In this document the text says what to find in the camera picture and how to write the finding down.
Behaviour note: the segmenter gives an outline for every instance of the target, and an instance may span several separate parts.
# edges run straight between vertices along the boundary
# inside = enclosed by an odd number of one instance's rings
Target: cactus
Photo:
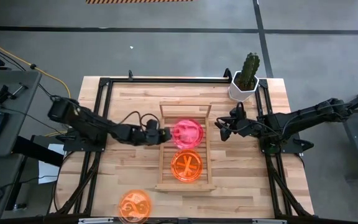
[[[255,88],[255,74],[259,68],[260,59],[256,53],[249,53],[242,66],[240,74],[237,74],[234,83],[241,91],[253,90]]]

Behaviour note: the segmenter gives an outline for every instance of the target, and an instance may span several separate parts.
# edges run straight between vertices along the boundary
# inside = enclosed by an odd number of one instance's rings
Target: potted plant
[[[256,53],[249,53],[241,71],[236,71],[229,87],[230,99],[238,102],[245,101],[255,93],[259,79],[255,76],[260,59]]]

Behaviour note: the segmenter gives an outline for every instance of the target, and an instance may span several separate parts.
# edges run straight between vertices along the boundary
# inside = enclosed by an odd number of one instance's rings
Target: white pot
[[[230,99],[235,100],[237,102],[243,102],[255,93],[259,85],[259,79],[255,76],[255,88],[253,90],[241,91],[234,83],[234,80],[236,79],[238,73],[241,73],[241,71],[236,71],[236,74],[234,74],[233,80],[230,83],[229,97]]]

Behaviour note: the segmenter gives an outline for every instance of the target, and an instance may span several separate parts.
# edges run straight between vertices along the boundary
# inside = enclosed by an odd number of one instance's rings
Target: desk
[[[8,86],[9,91],[14,91],[19,87],[19,82],[29,87],[28,90],[21,92],[16,100],[7,100],[4,106],[22,113],[27,113],[40,79],[41,74],[38,72],[0,70],[0,88],[5,84]],[[19,168],[24,159],[24,156],[11,154],[10,152],[14,147],[25,116],[13,111],[9,111],[8,113],[10,114],[9,119],[0,135],[0,186],[13,183],[16,180]],[[6,187],[5,194],[0,200],[0,217],[5,209],[11,189],[12,186]]]
[[[99,78],[84,77],[79,97],[82,106],[94,107]],[[273,112],[290,112],[284,81],[268,79],[268,85]],[[154,189],[159,175],[159,146],[133,147],[119,144],[109,137],[106,150],[102,153],[92,216],[118,216],[117,204],[121,196],[128,190],[144,189],[153,203],[151,217],[273,218],[267,168],[265,158],[259,151],[258,140],[232,134],[227,142],[222,142],[219,129],[213,124],[218,116],[228,116],[228,112],[236,105],[227,95],[228,86],[201,83],[115,83],[108,116],[114,121],[122,120],[134,110],[141,114],[161,116],[160,101],[208,101],[212,104],[209,136],[213,184],[217,189],[212,192],[159,192]],[[247,117],[256,119],[255,98],[251,97],[244,105]],[[126,122],[139,123],[136,116]],[[83,153],[74,153],[62,167],[57,185],[60,206],[78,185],[83,156]],[[282,157],[288,188],[302,206],[313,213],[301,161],[294,155],[283,154]],[[278,195],[283,211],[280,190]],[[85,190],[83,204],[87,196]]]

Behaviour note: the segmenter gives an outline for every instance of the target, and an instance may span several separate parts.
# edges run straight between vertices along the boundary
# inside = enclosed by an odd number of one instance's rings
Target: orange plate
[[[203,160],[194,150],[182,150],[173,156],[171,171],[178,180],[192,182],[200,177],[203,171]]]
[[[144,223],[151,212],[151,200],[143,190],[130,190],[119,202],[119,219],[122,223]]]

